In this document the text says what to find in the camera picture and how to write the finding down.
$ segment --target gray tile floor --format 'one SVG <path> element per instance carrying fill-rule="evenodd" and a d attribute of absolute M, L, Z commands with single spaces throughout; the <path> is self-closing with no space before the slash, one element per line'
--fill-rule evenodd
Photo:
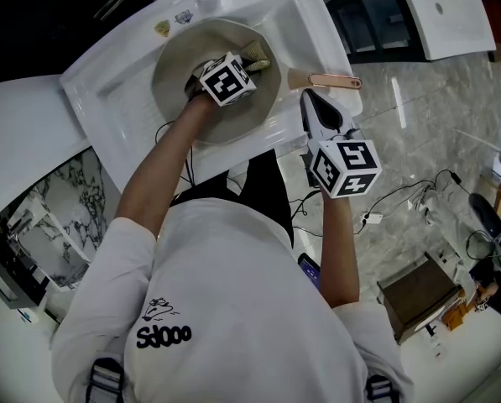
<path fill-rule="evenodd" d="M 356 117 L 366 139 L 377 148 L 383 173 L 366 196 L 351 200 L 355 231 L 361 215 L 381 196 L 402 185 L 434 180 L 451 169 L 463 186 L 475 191 L 482 170 L 493 166 L 501 150 L 501 62 L 490 63 L 485 54 L 464 55 L 433 63 L 354 65 L 363 80 L 363 113 Z M 290 200 L 303 198 L 308 187 L 300 154 L 306 138 L 277 150 L 278 162 Z M 244 165 L 232 175 L 244 182 Z M 449 176 L 439 178 L 445 186 Z M 376 282 L 417 260 L 424 251 L 438 252 L 446 242 L 407 202 L 416 188 L 402 190 L 376 207 L 385 216 L 379 225 L 367 225 L 355 236 L 362 298 L 377 295 Z M 467 194 L 454 184 L 446 194 L 456 212 L 478 227 L 467 204 Z M 294 210 L 298 202 L 292 203 Z M 305 204 L 307 216 L 298 214 L 294 225 L 322 232 L 321 196 Z M 295 230 L 294 256 L 307 252 L 321 261 L 321 238 Z"/>

